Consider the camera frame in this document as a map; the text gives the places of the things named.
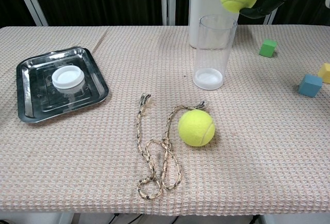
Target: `white appliance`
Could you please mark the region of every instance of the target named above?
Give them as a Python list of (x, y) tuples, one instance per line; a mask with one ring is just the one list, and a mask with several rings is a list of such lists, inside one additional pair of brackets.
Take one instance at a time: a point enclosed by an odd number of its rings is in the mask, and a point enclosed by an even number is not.
[(220, 0), (189, 0), (189, 43), (197, 47), (200, 18), (207, 14), (229, 16), (237, 21), (238, 13), (231, 13), (223, 8)]

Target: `green foam cube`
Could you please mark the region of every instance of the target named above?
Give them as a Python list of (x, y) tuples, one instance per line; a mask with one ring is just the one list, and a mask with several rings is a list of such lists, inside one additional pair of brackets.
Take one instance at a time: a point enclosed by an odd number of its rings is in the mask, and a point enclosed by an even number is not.
[(264, 57), (271, 58), (277, 46), (277, 42), (273, 40), (265, 40), (261, 46), (259, 54)]

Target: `black curtain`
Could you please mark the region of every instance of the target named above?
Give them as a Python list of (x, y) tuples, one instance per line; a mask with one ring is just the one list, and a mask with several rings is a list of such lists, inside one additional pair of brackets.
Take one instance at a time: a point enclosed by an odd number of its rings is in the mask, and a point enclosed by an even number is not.
[(50, 26), (162, 25), (161, 0), (38, 0)]
[(35, 25), (24, 0), (0, 0), (0, 28)]
[(330, 26), (330, 9), (325, 0), (290, 0), (279, 7), (273, 24)]
[(175, 24), (178, 26), (188, 25), (189, 0), (176, 0)]

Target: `blue foam cube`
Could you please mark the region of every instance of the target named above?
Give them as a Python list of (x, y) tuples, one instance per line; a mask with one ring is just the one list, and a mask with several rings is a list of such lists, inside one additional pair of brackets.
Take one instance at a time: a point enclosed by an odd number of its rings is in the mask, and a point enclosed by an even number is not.
[(307, 74), (299, 85), (298, 93), (309, 97), (315, 97), (321, 88), (322, 78)]

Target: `white container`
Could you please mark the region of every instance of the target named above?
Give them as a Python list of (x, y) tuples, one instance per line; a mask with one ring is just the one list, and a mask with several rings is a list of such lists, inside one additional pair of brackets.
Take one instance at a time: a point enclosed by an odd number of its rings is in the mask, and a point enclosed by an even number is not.
[(239, 15), (227, 11), (220, 0), (189, 0), (189, 44), (194, 48), (198, 42), (199, 20), (208, 14), (220, 14), (236, 21)]
[(74, 65), (63, 66), (52, 74), (53, 85), (57, 89), (71, 89), (79, 85), (84, 78), (83, 71)]

